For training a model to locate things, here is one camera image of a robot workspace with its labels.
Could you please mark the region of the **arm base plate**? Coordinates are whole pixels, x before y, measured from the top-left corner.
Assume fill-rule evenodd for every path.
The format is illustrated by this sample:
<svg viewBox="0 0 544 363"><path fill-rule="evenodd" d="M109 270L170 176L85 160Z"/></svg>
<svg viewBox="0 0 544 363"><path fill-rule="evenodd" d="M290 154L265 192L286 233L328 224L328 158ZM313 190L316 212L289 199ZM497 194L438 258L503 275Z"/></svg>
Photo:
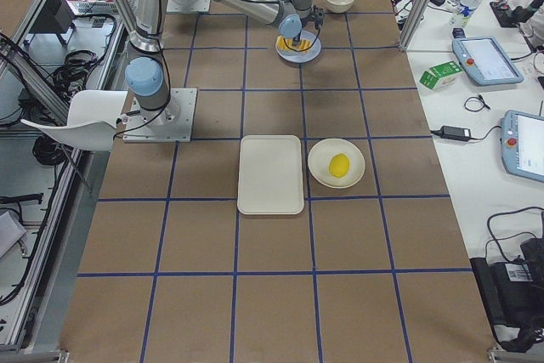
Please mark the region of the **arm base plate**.
<svg viewBox="0 0 544 363"><path fill-rule="evenodd" d="M126 143L190 142L196 99L196 88L172 88L166 109L151 121L155 113L142 110L133 98L132 110L139 114L128 118L122 140Z"/></svg>
<svg viewBox="0 0 544 363"><path fill-rule="evenodd" d="M206 14L211 0L168 0L168 14Z"/></svg>

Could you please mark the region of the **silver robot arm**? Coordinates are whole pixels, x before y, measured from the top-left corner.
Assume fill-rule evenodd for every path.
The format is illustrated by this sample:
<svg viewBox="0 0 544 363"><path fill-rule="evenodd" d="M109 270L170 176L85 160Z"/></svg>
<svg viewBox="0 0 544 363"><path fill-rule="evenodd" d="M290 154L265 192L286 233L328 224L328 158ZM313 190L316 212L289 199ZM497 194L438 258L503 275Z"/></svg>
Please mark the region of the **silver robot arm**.
<svg viewBox="0 0 544 363"><path fill-rule="evenodd" d="M173 59L176 87L197 88L199 137L303 132L299 66L320 49L303 45L320 24L314 0L139 0L131 49Z"/></svg>

